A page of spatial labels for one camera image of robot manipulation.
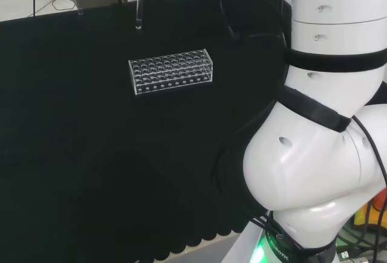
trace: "black tablecloth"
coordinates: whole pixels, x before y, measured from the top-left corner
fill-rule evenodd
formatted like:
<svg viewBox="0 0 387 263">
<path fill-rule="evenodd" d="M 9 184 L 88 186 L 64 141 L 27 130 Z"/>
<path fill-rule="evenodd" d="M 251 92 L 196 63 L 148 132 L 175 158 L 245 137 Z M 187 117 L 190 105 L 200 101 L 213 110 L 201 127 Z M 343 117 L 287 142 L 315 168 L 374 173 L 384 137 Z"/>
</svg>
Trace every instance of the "black tablecloth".
<svg viewBox="0 0 387 263">
<path fill-rule="evenodd" d="M 225 6 L 236 30 L 278 30 L 257 0 Z M 233 44 L 218 0 L 144 14 L 141 32 L 134 3 L 0 24 L 1 262 L 163 259 L 246 225 L 230 201 L 250 203 L 242 157 L 259 119 L 229 137 L 273 99 L 282 45 Z M 129 59 L 203 48 L 213 84 L 134 95 Z M 210 179 L 225 141 L 227 195 Z"/>
</svg>

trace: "circular hole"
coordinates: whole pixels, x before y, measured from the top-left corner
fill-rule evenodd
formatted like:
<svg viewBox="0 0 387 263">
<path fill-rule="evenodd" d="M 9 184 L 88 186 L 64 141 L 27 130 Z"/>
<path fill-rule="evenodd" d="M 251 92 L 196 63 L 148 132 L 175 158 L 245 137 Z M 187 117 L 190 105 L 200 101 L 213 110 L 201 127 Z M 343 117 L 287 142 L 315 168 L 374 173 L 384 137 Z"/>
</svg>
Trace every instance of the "circular hole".
<svg viewBox="0 0 387 263">
<path fill-rule="evenodd" d="M 309 79 L 312 80 L 319 80 L 322 78 L 322 76 L 319 73 L 308 73 Z"/>
<path fill-rule="evenodd" d="M 285 147 L 288 147 L 288 148 L 291 148 L 293 147 L 293 144 L 291 143 L 291 141 L 288 139 L 288 138 L 285 138 L 285 137 L 279 137 L 278 140 L 281 142 L 282 145 L 284 145 Z"/>
</svg>

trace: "black fabric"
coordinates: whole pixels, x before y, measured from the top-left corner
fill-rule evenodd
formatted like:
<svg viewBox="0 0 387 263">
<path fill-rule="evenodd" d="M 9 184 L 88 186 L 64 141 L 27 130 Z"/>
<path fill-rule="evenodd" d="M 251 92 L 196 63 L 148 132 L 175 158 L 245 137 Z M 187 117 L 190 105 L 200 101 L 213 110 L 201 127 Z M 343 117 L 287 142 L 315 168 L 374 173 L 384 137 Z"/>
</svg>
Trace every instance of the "black fabric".
<svg viewBox="0 0 387 263">
<path fill-rule="evenodd" d="M 277 30 L 256 0 L 229 2 L 240 28 Z M 163 259 L 240 232 L 236 199 L 263 211 L 241 170 L 260 121 L 233 133 L 274 98 L 282 44 L 234 45 L 219 24 L 218 0 L 146 1 L 141 32 L 135 3 L 0 23 L 1 262 Z M 129 59 L 202 48 L 213 84 L 134 95 Z M 236 199 L 210 180 L 230 136 Z"/>
<path fill-rule="evenodd" d="M 279 91 L 278 102 L 298 115 L 336 132 L 345 131 L 351 123 L 350 118 L 288 86 L 283 86 Z"/>
<path fill-rule="evenodd" d="M 355 73 L 381 68 L 387 63 L 387 48 L 375 53 L 334 56 L 287 50 L 285 61 L 289 65 L 310 71 L 326 73 Z"/>
</svg>

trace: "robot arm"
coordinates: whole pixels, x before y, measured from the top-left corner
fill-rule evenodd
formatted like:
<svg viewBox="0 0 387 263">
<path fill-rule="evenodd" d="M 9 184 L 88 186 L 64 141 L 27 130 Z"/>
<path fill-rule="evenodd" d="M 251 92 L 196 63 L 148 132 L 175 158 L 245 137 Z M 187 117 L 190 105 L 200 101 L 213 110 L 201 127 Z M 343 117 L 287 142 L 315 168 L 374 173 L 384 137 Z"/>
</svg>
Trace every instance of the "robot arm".
<svg viewBox="0 0 387 263">
<path fill-rule="evenodd" d="M 364 107 L 383 80 L 385 61 L 367 67 L 371 61 L 362 60 L 387 48 L 387 10 L 384 0 L 292 1 L 291 48 L 301 60 L 290 65 L 285 86 L 304 103 L 275 104 L 246 149 L 244 176 L 252 195 L 274 210 L 275 221 L 297 243 L 328 250 L 346 221 L 385 182 L 357 123 L 333 129 L 303 109 L 314 103 L 324 109 L 320 113 L 333 110 L 343 120 L 358 116 L 387 164 L 387 105 Z M 262 246 L 270 263 L 295 262 L 284 259 L 287 251 L 279 242 L 269 241 L 264 238 Z"/>
</svg>

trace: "red object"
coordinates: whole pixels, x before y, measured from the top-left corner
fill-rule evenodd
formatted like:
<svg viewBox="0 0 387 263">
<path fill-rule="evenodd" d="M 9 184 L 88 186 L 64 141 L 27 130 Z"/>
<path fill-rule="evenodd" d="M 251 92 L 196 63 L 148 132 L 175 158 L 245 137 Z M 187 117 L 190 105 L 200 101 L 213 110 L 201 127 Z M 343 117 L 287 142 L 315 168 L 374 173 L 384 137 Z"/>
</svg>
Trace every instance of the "red object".
<svg viewBox="0 0 387 263">
<path fill-rule="evenodd" d="M 383 189 L 377 196 L 374 197 L 374 208 L 377 210 L 381 210 L 383 204 L 385 203 L 385 199 L 387 197 L 387 189 Z"/>
</svg>

